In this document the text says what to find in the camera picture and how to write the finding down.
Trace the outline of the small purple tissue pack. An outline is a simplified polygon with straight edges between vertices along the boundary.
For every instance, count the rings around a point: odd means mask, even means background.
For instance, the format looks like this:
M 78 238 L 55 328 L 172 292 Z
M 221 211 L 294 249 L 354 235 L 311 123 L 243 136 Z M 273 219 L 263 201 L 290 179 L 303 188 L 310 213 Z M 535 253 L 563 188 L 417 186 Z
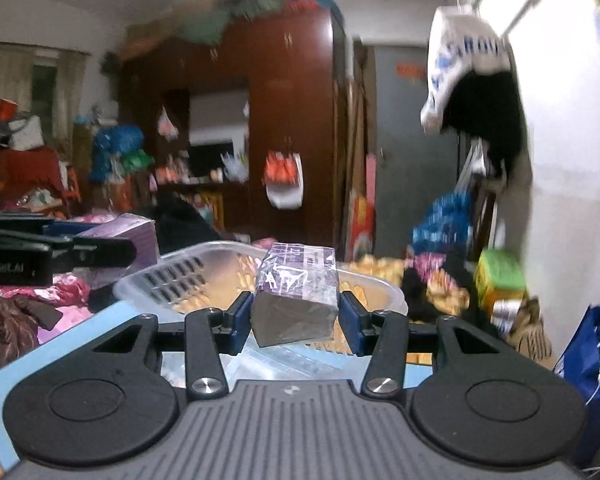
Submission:
M 338 294 L 331 247 L 274 243 L 260 265 L 250 311 L 258 345 L 329 339 L 338 314 Z

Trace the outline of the large purple tissue pack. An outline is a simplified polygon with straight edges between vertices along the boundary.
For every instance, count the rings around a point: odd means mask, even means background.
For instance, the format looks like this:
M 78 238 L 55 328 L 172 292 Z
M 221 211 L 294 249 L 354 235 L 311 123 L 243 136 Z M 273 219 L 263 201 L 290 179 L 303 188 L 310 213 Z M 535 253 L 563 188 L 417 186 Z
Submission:
M 91 288 L 114 284 L 158 262 L 155 221 L 138 214 L 120 214 L 76 237 L 95 247 L 94 259 L 74 270 Z

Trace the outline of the white plastic basket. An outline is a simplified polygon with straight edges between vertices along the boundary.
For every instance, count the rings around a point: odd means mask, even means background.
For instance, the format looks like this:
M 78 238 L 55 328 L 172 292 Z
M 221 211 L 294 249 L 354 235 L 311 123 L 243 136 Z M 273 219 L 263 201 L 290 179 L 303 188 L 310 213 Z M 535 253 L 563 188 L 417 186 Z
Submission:
M 241 292 L 254 297 L 268 249 L 225 240 L 190 246 L 117 281 L 114 296 L 132 302 L 142 313 L 157 315 L 161 322 L 178 321 L 203 308 L 226 309 Z M 407 312 L 403 292 L 396 286 L 336 266 L 339 292 L 353 292 L 370 311 Z

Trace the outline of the blue plastic bag bundle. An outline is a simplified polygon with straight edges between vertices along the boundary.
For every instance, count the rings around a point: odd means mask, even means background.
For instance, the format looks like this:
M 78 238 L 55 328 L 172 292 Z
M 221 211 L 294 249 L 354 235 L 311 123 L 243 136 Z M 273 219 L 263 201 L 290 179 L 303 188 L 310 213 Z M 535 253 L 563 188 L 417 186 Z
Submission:
M 472 198 L 468 192 L 449 193 L 437 198 L 426 218 L 412 231 L 415 255 L 424 252 L 466 257 L 472 240 Z

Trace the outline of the green yellow box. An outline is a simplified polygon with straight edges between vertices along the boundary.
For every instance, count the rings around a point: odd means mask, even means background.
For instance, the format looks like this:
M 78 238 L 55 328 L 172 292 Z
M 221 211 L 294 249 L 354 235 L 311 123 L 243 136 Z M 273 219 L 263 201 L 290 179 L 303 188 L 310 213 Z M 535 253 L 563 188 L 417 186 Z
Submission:
M 477 264 L 475 283 L 480 308 L 489 314 L 494 312 L 497 301 L 522 299 L 527 290 L 518 260 L 501 249 L 483 249 Z

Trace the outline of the red white hanging bag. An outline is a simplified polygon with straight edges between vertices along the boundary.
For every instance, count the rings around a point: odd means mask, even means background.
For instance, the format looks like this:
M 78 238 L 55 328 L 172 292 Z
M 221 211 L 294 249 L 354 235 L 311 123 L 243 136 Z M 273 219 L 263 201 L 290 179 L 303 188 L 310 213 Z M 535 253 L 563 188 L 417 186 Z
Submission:
M 304 179 L 298 153 L 269 151 L 265 159 L 263 185 L 270 204 L 280 210 L 296 210 L 303 204 Z

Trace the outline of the grey metal door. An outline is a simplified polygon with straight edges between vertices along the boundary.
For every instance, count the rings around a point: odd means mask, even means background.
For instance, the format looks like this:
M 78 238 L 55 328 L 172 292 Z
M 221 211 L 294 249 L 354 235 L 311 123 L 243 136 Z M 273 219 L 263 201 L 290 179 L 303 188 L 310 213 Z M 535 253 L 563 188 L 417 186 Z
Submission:
M 458 175 L 457 136 L 424 133 L 427 96 L 423 47 L 374 47 L 370 52 L 370 132 L 376 156 L 377 258 L 403 258 L 415 226 L 432 203 L 452 191 Z

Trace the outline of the beige window curtain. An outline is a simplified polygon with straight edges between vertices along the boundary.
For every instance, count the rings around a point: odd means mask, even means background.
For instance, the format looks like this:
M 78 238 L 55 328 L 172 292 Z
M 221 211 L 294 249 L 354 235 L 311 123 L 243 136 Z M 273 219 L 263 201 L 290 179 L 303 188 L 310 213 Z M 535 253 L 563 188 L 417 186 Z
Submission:
M 20 110 L 33 110 L 33 72 L 38 49 L 20 44 L 0 43 L 0 99 L 14 101 Z M 52 133 L 50 143 L 60 156 L 72 159 L 73 125 L 79 113 L 86 55 L 59 50 L 54 59 L 56 76 L 52 91 Z

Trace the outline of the blue shopping bag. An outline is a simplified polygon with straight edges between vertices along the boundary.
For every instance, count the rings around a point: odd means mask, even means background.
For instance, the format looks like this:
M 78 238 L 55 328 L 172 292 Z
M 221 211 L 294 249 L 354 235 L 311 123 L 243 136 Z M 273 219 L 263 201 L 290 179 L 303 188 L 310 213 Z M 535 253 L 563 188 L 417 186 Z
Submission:
M 570 382 L 585 400 L 585 430 L 573 461 L 588 464 L 600 448 L 600 305 L 588 307 L 566 350 L 558 359 L 556 373 Z

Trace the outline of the dark red wooden wardrobe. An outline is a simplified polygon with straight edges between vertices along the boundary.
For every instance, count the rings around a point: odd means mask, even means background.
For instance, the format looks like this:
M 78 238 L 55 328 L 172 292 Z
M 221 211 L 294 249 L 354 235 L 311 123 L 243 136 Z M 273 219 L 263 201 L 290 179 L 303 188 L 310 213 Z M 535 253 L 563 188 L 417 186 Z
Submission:
M 216 47 L 172 37 L 122 64 L 122 122 L 143 131 L 145 151 L 162 166 L 185 151 L 195 120 L 222 94 L 248 94 L 249 179 L 212 190 L 222 197 L 222 228 L 254 240 L 336 246 L 346 159 L 344 32 L 332 11 L 315 8 L 228 26 Z M 303 200 L 275 208 L 263 185 L 268 153 L 301 157 Z

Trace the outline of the white black hanging jacket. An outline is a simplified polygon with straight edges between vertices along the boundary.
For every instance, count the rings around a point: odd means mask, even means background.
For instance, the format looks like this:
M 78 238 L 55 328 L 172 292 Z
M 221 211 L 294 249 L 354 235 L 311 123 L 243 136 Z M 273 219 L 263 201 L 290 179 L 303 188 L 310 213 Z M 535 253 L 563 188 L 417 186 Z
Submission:
M 452 129 L 486 142 L 494 174 L 512 174 L 522 148 L 522 108 L 506 42 L 478 15 L 440 6 L 432 19 L 426 133 Z

